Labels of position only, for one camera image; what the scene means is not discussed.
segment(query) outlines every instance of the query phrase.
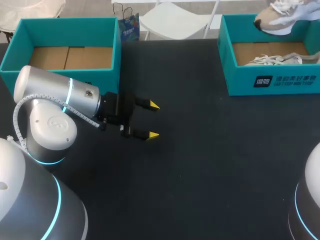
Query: cable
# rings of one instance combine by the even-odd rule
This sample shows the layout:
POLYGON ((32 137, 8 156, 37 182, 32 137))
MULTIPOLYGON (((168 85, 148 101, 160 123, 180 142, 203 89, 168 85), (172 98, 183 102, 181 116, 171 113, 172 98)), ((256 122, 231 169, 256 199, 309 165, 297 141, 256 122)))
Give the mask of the cable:
POLYGON ((85 115, 83 115, 82 113, 78 112, 77 110, 75 110, 72 106, 70 106, 69 104, 66 104, 64 101, 61 101, 53 96, 49 96, 49 95, 44 95, 44 94, 31 94, 31 95, 28 95, 24 98, 22 98, 18 103, 17 105, 15 106, 14 108, 14 111, 13 111, 13 126, 14 126, 14 130, 15 130, 15 133, 16 133, 16 136, 18 137, 19 139, 19 142, 21 144, 21 146, 23 147, 23 149, 25 149, 27 151, 27 146, 26 146, 26 143, 25 143, 25 140, 24 138, 22 137, 21 133, 20 133, 20 129, 19 129, 19 126, 18 126, 18 112, 21 108, 21 106, 32 100, 32 99, 47 99, 47 100, 50 100, 52 102, 55 102, 61 106, 63 106, 64 108, 68 109, 69 111, 73 112, 75 115, 77 115, 78 117, 82 118, 83 120, 85 120, 87 123, 91 124, 92 126, 98 128, 100 125, 98 123, 96 123, 95 121, 92 121, 90 118, 86 117, 85 115))

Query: cardboard bottom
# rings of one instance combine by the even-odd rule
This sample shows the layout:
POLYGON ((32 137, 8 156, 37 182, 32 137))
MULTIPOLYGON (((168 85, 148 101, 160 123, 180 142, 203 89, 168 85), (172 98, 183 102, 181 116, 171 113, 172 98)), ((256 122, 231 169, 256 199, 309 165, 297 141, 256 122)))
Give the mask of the cardboard bottom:
POLYGON ((291 53, 309 55, 303 42, 246 42, 233 43, 238 66, 244 66, 263 55, 285 56, 291 53))
POLYGON ((29 65, 44 70, 110 69, 112 47, 35 47, 29 65))

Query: floor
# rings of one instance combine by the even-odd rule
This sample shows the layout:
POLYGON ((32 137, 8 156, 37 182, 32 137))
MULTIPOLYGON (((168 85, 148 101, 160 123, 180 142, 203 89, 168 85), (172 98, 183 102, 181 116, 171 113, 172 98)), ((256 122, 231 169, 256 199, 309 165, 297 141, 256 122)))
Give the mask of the floor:
MULTIPOLYGON (((269 0, 249 0, 249 1, 221 1, 217 9, 217 14, 244 14, 258 13, 264 9, 269 0)), ((179 7, 195 14, 211 14, 215 2, 176 2, 179 7)), ((132 3, 123 4, 123 8, 132 7, 133 13, 139 13, 141 16, 146 14, 155 6, 154 3, 132 3)), ((114 5, 115 15, 122 18, 121 6, 114 5)), ((61 17, 110 17, 114 16, 111 0, 66 0, 66 6, 62 11, 61 17)), ((219 30, 210 30, 208 38, 217 38, 219 30)), ((140 34, 140 39, 144 40, 146 32, 140 34)), ((162 38, 151 34, 150 40, 161 40, 162 38)), ((6 36, 0 34, 0 43, 6 43, 6 36)))

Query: shoelace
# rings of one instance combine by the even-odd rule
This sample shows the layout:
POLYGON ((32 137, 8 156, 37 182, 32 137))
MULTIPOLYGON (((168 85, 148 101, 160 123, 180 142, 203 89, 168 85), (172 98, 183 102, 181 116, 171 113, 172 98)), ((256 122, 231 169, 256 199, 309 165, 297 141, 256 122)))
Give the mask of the shoelace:
POLYGON ((299 5, 303 5, 301 0, 276 0, 270 3, 270 6, 281 15, 289 15, 290 9, 295 9, 299 5))
POLYGON ((256 64, 263 64, 263 65, 283 65, 282 56, 268 56, 268 55, 263 55, 261 57, 256 57, 253 59, 250 63, 256 63, 256 64))

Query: black logo on box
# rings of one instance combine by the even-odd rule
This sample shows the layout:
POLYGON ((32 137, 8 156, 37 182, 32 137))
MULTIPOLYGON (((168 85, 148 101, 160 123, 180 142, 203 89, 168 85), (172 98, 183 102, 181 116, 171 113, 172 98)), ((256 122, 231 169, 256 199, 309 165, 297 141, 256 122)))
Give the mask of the black logo on box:
POLYGON ((266 88, 270 86, 273 76, 257 76, 254 82, 254 88, 266 88))

